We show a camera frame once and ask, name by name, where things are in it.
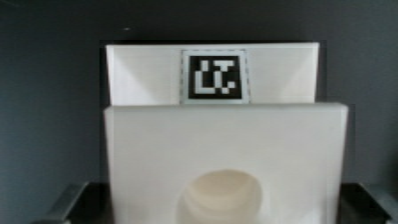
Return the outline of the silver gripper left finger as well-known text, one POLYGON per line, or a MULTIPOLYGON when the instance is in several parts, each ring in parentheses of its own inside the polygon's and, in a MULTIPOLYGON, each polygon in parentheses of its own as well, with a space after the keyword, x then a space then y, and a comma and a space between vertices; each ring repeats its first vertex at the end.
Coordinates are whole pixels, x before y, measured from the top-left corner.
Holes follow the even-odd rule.
POLYGON ((79 224, 75 210, 86 189, 86 183, 66 187, 45 217, 34 220, 32 224, 79 224))

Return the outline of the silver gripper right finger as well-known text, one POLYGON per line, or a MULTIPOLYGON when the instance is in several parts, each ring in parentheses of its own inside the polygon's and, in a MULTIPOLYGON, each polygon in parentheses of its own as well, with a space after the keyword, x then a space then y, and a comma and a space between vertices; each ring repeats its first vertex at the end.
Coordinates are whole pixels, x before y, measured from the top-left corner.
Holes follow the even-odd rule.
POLYGON ((361 183, 359 218, 356 224, 398 224, 398 198, 386 187, 361 183))

